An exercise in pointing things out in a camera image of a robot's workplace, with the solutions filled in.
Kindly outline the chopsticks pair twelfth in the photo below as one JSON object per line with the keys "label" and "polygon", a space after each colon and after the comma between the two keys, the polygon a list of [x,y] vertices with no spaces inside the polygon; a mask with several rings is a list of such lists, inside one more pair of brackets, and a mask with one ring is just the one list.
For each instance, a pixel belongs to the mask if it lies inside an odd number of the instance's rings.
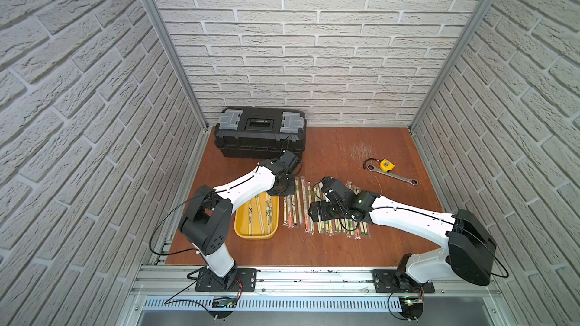
{"label": "chopsticks pair twelfth", "polygon": [[297,212],[296,212],[296,207],[295,207],[295,196],[291,195],[288,198],[288,225],[291,228],[295,228],[298,226],[298,218],[297,218]]}

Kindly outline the chopsticks pair thirteenth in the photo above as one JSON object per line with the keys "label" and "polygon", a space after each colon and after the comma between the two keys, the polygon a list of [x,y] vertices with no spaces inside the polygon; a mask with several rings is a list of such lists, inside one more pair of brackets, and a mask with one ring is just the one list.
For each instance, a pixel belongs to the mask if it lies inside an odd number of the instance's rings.
{"label": "chopsticks pair thirteenth", "polygon": [[289,197],[285,196],[283,198],[283,225],[289,227],[289,222],[291,220],[291,215],[288,212],[288,201]]}

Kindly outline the yellow plastic storage box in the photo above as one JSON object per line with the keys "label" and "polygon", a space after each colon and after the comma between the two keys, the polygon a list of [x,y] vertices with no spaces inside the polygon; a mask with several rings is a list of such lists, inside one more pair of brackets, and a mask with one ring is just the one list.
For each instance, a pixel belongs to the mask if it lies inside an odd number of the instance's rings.
{"label": "yellow plastic storage box", "polygon": [[[274,235],[275,235],[276,231],[278,230],[278,227],[279,227],[279,197],[273,197],[273,198],[274,198],[274,211],[276,212],[276,215],[274,216],[274,220],[277,223],[276,228],[275,228],[275,233],[274,233]],[[246,213],[246,211],[248,209],[247,203],[248,202],[243,204],[236,211],[236,217],[235,217],[235,221],[234,221],[234,230],[240,238],[244,238],[247,240],[259,240],[259,239],[252,239],[248,235],[248,225],[247,225],[248,216]]]}

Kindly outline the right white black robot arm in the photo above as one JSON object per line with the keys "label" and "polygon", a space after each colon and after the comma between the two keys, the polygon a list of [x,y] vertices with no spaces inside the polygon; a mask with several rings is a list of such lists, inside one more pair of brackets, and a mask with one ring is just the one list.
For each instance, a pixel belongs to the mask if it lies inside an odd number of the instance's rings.
{"label": "right white black robot arm", "polygon": [[403,256],[394,273],[394,284],[400,290],[413,292],[427,282],[451,276],[473,285],[489,285],[496,244],[470,211],[427,211],[367,191],[326,190],[324,194],[326,201],[310,205],[308,215],[313,221],[353,220],[389,226],[438,246],[423,254]]}

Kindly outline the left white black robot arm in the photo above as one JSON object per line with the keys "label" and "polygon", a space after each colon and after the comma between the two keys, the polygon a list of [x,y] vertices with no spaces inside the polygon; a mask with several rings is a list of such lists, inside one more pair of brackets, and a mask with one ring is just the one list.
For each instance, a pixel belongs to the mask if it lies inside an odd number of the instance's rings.
{"label": "left white black robot arm", "polygon": [[289,185],[298,163],[266,160],[249,173],[215,188],[202,186],[194,193],[180,223],[179,232],[199,252],[207,273],[224,290],[237,281],[237,263],[225,241],[236,210],[261,193],[277,196]]}

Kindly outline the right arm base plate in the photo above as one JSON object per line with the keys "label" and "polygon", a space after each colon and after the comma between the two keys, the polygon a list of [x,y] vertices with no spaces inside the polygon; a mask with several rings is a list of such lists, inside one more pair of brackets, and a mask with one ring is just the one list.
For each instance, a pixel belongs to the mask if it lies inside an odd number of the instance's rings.
{"label": "right arm base plate", "polygon": [[394,269],[374,269],[371,271],[373,285],[377,294],[418,293],[434,294],[431,282],[419,284],[404,273]]}

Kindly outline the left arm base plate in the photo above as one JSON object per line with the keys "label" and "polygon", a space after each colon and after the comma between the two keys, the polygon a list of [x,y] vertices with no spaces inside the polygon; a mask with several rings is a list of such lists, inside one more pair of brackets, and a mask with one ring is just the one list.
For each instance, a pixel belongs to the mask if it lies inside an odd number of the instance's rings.
{"label": "left arm base plate", "polygon": [[218,277],[206,267],[199,272],[196,292],[246,292],[255,291],[258,270],[234,267],[225,277]]}

